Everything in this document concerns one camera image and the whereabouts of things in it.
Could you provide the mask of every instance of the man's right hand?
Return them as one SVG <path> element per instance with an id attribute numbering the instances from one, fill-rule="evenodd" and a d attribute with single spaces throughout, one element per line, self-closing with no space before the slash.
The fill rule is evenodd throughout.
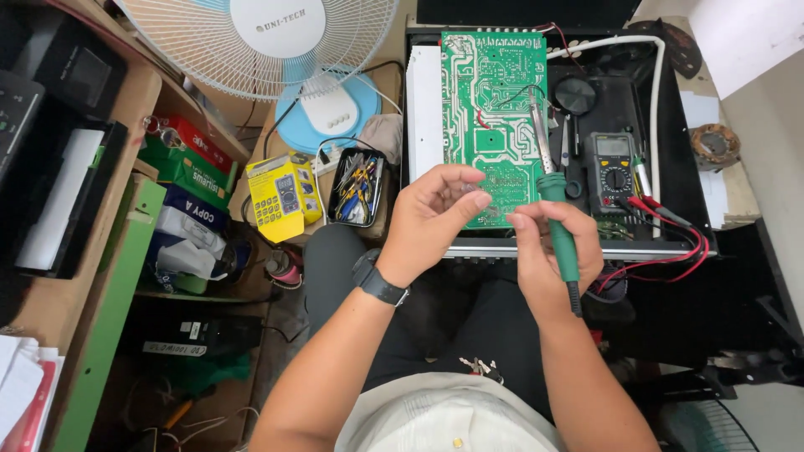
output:
<path id="1" fill-rule="evenodd" d="M 575 319 L 567 285 L 561 280 L 550 241 L 548 219 L 560 221 L 575 238 L 583 294 L 603 269 L 597 222 L 567 203 L 539 201 L 519 206 L 507 217 L 516 231 L 519 288 L 540 327 Z"/>

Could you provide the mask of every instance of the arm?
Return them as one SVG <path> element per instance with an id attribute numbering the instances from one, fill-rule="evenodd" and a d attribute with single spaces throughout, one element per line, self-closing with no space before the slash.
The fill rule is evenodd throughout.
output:
<path id="1" fill-rule="evenodd" d="M 597 222 L 569 204 L 541 201 L 520 206 L 509 217 L 516 229 L 519 286 L 539 324 L 556 427 L 571 451 L 659 451 L 644 416 L 606 366 L 583 319 L 570 310 L 556 257 L 550 255 L 547 219 L 561 221 L 575 237 L 581 293 L 600 274 L 603 252 Z"/>
<path id="2" fill-rule="evenodd" d="M 466 222 L 490 203 L 485 192 L 461 191 L 484 177 L 468 166 L 440 165 L 400 192 L 376 263 L 386 281 L 410 286 L 444 256 Z M 333 450 L 393 313 L 393 306 L 352 290 L 274 385 L 248 449 Z"/>

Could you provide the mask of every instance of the wristwatch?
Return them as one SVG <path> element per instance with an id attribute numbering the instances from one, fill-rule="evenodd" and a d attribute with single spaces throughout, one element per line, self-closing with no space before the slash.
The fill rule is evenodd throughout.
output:
<path id="1" fill-rule="evenodd" d="M 355 263 L 352 268 L 352 277 L 355 284 L 363 289 L 363 292 L 374 295 L 379 300 L 398 307 L 410 294 L 408 287 L 402 289 L 385 281 L 383 275 L 374 266 L 379 257 L 379 248 L 366 251 Z"/>

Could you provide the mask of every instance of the digital multimeter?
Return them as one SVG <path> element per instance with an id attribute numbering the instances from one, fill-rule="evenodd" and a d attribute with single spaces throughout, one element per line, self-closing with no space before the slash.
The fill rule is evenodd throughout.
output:
<path id="1" fill-rule="evenodd" d="M 593 132 L 584 142 L 584 166 L 589 179 L 589 203 L 593 215 L 629 215 L 634 192 L 631 156 L 634 137 L 627 133 Z"/>
<path id="2" fill-rule="evenodd" d="M 274 183 L 277 185 L 279 204 L 282 205 L 282 211 L 285 215 L 299 210 L 299 198 L 296 194 L 296 181 L 293 180 L 293 176 L 282 176 Z"/>

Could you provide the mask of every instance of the electric fan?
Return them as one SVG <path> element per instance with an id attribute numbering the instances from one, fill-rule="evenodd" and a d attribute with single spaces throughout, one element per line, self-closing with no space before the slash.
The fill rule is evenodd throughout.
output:
<path id="1" fill-rule="evenodd" d="M 187 75 L 255 101 L 296 105 L 280 134 L 314 154 L 356 136 L 379 113 L 360 74 L 388 34 L 398 0 L 116 0 L 134 26 Z"/>

